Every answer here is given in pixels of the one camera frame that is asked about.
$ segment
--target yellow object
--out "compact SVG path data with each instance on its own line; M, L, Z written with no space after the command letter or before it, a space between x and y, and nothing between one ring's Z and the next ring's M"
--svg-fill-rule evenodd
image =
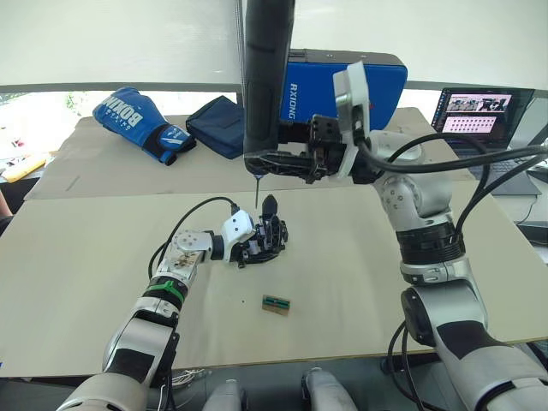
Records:
M2 173L2 177L5 178L8 182L16 182L24 176L32 173L38 167L41 167L45 164L46 154L33 154L23 161L12 165L7 170Z

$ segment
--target white robotic arm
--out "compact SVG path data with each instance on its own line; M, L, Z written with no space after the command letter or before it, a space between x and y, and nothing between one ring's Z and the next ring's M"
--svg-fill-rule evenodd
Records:
M82 383L57 411L144 410L149 388L167 383L179 341L179 315L197 266L215 259L237 261L240 267L264 262L276 257L287 240L271 195L258 224L239 210L223 223L221 235L178 231L144 294L107 345L103 372Z
M372 155L387 159L411 139L363 128L368 122L361 118L368 110L362 108L369 104L351 98L366 95L361 90L366 83L351 80L358 70L363 72L363 63L334 76L341 134L363 134ZM423 161L419 146L403 160ZM466 407L470 411L548 409L546 370L487 333L487 312L462 236L453 224L449 178L444 173L386 172L374 187L400 244L403 278L413 284L402 293L406 326L418 343L436 349Z

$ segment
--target laptop keyboard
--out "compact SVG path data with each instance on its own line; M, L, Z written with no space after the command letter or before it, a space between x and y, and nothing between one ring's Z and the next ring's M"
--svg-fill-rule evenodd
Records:
M470 158L474 157L474 155L460 155L460 158ZM489 180L492 180L494 176L499 177L500 175L506 173L507 171L512 170L514 167L516 167L517 162L514 160L505 160L505 161L499 161L497 163L490 164L489 169ZM476 177L478 180L481 178L481 171L483 170L481 166L477 167L471 167L469 168L470 172Z

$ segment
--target navy blue pouch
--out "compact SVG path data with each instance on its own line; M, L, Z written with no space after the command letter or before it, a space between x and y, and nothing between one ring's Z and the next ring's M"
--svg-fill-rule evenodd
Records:
M221 96L187 119L187 131L225 158L243 154L243 107Z

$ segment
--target white backdrop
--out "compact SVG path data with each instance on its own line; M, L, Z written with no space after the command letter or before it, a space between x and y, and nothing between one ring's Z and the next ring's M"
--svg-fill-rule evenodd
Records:
M234 1L2 0L0 21L0 86L240 84Z
M548 90L546 0L296 0L293 48L398 56L408 79Z
M0 20L0 87L241 82L235 0L2 0ZM548 90L547 42L546 0L296 0L292 47L393 53L414 81Z

